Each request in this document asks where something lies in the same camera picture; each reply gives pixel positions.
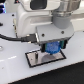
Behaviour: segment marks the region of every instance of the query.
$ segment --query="white table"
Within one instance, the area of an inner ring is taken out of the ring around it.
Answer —
[[[0,34],[15,37],[13,18],[15,17],[12,17],[12,14],[0,15],[0,22],[4,25],[0,27]],[[0,51],[0,84],[11,83],[84,61],[84,32],[76,32],[69,41],[67,48],[63,50],[67,59],[34,68],[29,68],[25,53],[39,49],[39,46],[28,43],[10,42],[2,39],[0,39],[0,46],[3,47],[3,50]]]

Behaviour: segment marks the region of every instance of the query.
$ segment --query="screw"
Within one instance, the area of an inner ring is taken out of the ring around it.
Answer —
[[[42,37],[44,37],[45,36],[45,34],[42,34]]]
[[[64,34],[64,31],[62,31],[61,33]]]
[[[0,51],[2,51],[3,50],[3,47],[2,46],[0,46]]]
[[[2,69],[4,69],[4,67],[2,67]]]
[[[0,23],[0,26],[3,26],[3,23]]]
[[[14,16],[14,14],[12,14],[12,16]]]

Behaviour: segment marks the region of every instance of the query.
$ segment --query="cable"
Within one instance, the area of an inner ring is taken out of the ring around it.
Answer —
[[[8,41],[21,41],[21,42],[31,42],[31,43],[37,42],[37,38],[35,34],[30,34],[26,37],[21,37],[21,38],[12,38],[0,34],[0,38]]]
[[[9,41],[21,41],[21,38],[11,38],[0,34],[0,38],[9,40]]]
[[[4,3],[6,0],[0,0],[0,3]]]

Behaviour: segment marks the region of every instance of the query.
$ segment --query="metal bracket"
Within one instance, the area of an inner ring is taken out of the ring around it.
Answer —
[[[66,59],[62,51],[50,55],[46,52],[42,53],[40,50],[26,53],[26,58],[30,68]]]

